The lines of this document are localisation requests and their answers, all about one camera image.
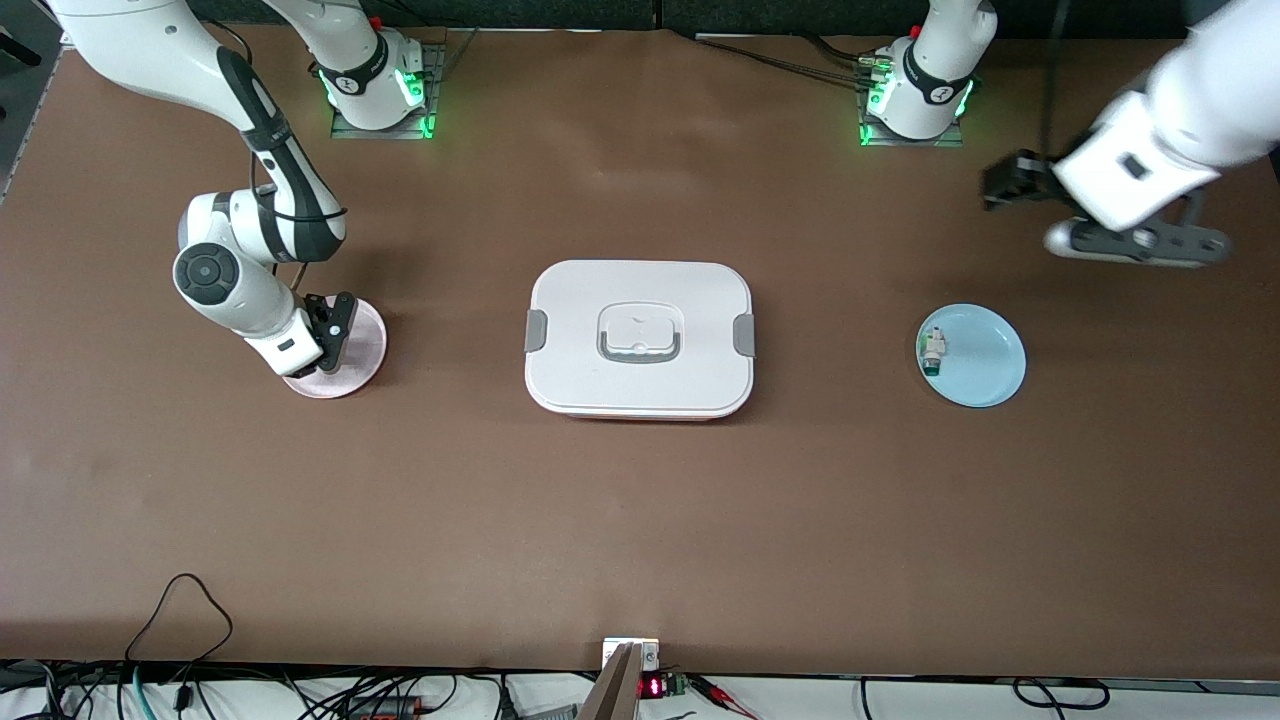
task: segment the dark gray wall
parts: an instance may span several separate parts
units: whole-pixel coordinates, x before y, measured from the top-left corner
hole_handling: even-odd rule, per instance
[[[442,24],[576,27],[678,32],[904,35],[924,19],[928,0],[403,0]],[[364,0],[389,24],[421,24],[384,0]],[[1055,0],[993,0],[1001,37],[1044,37]],[[259,0],[191,0],[220,20],[280,22]],[[1069,37],[1183,37],[1181,0],[1075,0]]]

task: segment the brown tabletop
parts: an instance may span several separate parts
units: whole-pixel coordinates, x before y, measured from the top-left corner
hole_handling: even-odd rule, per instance
[[[301,41],[246,35],[351,209],[303,290],[374,302],[387,364],[305,400],[187,307],[177,218],[246,186],[244,147],[68,53],[0,209],[0,656],[118,657],[191,570],[224,660],[570,669],[650,634],[704,671],[1280,679],[1267,167],[1210,188],[1225,265],[1069,261],[1041,246],[1064,208],[977,192],[1036,143],[1039,44],[997,42],[965,147],[931,150],[859,147],[849,91],[668,32],[484,33],[435,140],[333,141]],[[1068,44],[1060,140],[1167,47]],[[538,407],[525,310],[568,258],[741,273],[746,406]],[[991,410],[913,364],[960,301],[1027,345]],[[143,656],[219,634],[191,588],[165,618]]]

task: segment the white plastic lid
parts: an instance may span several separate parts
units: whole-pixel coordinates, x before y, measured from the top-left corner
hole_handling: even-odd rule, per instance
[[[525,386],[554,413],[705,420],[751,392],[751,293],[724,265],[557,263],[534,284],[525,334]]]

